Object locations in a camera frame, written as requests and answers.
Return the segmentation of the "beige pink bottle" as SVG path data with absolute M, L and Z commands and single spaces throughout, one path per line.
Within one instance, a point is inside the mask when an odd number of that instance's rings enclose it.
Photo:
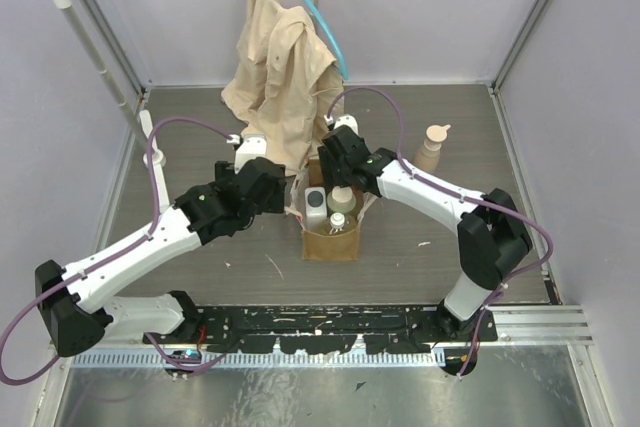
M 425 137 L 413 157 L 413 165 L 427 173 L 434 173 L 440 160 L 441 149 L 451 128 L 447 125 L 430 125 L 425 130 Z

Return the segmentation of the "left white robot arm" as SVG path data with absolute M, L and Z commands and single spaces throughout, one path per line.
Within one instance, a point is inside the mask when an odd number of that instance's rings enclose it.
M 285 187 L 284 166 L 264 157 L 240 169 L 219 161 L 214 181 L 177 197 L 156 224 L 81 261 L 38 266 L 38 310 L 57 354 L 72 357 L 106 339 L 146 333 L 196 340 L 202 316 L 186 292 L 131 298 L 120 291 L 175 257 L 249 228 L 258 215 L 283 213 Z

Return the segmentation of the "brown canvas bag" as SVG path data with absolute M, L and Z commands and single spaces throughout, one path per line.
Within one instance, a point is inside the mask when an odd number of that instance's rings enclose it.
M 376 198 L 355 187 L 327 189 L 317 158 L 295 177 L 285 213 L 301 227 L 302 258 L 348 262 L 359 258 L 361 225 Z

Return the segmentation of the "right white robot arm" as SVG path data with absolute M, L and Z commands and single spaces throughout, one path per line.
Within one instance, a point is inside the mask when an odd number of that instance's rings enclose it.
M 437 315 L 444 337 L 465 338 L 482 304 L 532 249 L 511 196 L 501 189 L 483 194 L 455 186 L 388 149 L 372 152 L 348 126 L 326 134 L 318 154 L 329 186 L 354 187 L 399 202 L 456 235 L 461 274 L 438 305 Z

